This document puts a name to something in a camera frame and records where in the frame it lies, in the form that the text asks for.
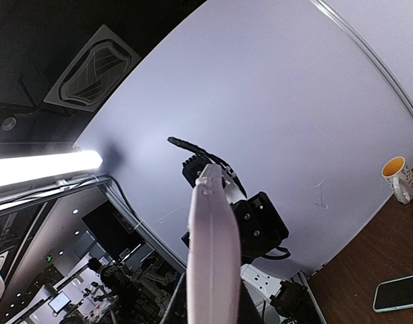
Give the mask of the pink phone case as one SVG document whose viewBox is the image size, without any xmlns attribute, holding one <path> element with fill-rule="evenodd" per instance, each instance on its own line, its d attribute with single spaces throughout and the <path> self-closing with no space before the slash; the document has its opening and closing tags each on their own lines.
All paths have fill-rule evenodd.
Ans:
<svg viewBox="0 0 413 324">
<path fill-rule="evenodd" d="M 188 230 L 188 322 L 236 323 L 241 281 L 240 235 L 218 165 L 208 164 L 196 180 Z"/>
</svg>

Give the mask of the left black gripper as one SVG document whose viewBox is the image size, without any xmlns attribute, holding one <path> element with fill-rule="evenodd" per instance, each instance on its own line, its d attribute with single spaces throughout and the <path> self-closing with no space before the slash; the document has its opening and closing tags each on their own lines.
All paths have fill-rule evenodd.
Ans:
<svg viewBox="0 0 413 324">
<path fill-rule="evenodd" d="M 243 259 L 287 259 L 290 252 L 281 246 L 289 230 L 264 192 L 231 204 L 236 217 Z"/>
</svg>

